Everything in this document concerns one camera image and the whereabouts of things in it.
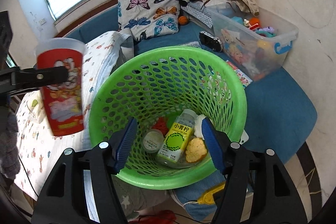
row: brown wooden trim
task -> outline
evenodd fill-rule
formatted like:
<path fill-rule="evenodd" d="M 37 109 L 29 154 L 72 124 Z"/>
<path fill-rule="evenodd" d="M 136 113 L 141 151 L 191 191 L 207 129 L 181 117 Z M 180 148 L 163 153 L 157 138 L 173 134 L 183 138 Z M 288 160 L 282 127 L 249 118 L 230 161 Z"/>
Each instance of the brown wooden trim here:
<path fill-rule="evenodd" d="M 75 29 L 78 25 L 82 24 L 83 22 L 93 17 L 94 15 L 116 5 L 117 3 L 118 3 L 118 0 L 109 0 L 103 3 L 102 5 L 92 9 L 91 11 L 87 12 L 86 14 L 82 15 L 80 18 L 70 23 L 70 25 L 68 25 L 63 30 L 61 30 L 57 35 L 55 35 L 55 37 L 64 37 L 67 33 Z"/>

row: gray fluffy fabric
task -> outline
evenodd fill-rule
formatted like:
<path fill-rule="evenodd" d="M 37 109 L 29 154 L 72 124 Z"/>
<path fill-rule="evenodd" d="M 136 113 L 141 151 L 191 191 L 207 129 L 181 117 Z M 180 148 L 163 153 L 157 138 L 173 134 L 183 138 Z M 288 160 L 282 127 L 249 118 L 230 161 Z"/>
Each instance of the gray fluffy fabric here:
<path fill-rule="evenodd" d="M 17 139 L 16 116 L 7 107 L 0 106 L 0 171 L 14 179 L 20 171 Z"/>

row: white quilt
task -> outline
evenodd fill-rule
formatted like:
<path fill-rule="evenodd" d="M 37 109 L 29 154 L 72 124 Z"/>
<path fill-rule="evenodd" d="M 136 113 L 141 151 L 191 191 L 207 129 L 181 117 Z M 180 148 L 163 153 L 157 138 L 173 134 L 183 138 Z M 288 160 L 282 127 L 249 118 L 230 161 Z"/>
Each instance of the white quilt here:
<path fill-rule="evenodd" d="M 97 91 L 115 66 L 119 57 L 120 45 L 133 43 L 130 35 L 118 32 L 107 32 L 87 44 L 88 52 L 83 58 L 82 75 L 82 106 L 84 130 L 69 136 L 54 137 L 46 118 L 38 124 L 30 121 L 27 101 L 35 92 L 24 96 L 16 114 L 18 123 L 17 147 L 19 157 L 24 164 L 32 186 L 40 193 L 51 169 L 68 147 L 75 151 L 91 149 L 88 130 L 90 107 Z M 37 200 L 27 175 L 21 166 L 15 184 L 25 193 Z"/>

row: small basketball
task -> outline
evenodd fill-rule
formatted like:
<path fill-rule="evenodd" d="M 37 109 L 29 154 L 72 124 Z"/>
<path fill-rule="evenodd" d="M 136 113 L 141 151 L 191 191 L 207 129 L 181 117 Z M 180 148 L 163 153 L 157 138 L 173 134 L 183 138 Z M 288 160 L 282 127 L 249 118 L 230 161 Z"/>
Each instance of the small basketball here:
<path fill-rule="evenodd" d="M 187 25 L 189 23 L 189 19 L 186 16 L 180 16 L 178 18 L 178 23 L 182 26 Z"/>

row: small round container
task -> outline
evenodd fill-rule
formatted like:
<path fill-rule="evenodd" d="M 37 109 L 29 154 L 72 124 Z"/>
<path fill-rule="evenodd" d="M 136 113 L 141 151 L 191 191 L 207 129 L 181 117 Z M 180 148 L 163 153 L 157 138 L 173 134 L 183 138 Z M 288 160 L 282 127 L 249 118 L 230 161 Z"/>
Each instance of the small round container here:
<path fill-rule="evenodd" d="M 142 147 L 147 153 L 156 153 L 161 148 L 164 136 L 158 129 L 150 129 L 142 138 Z"/>

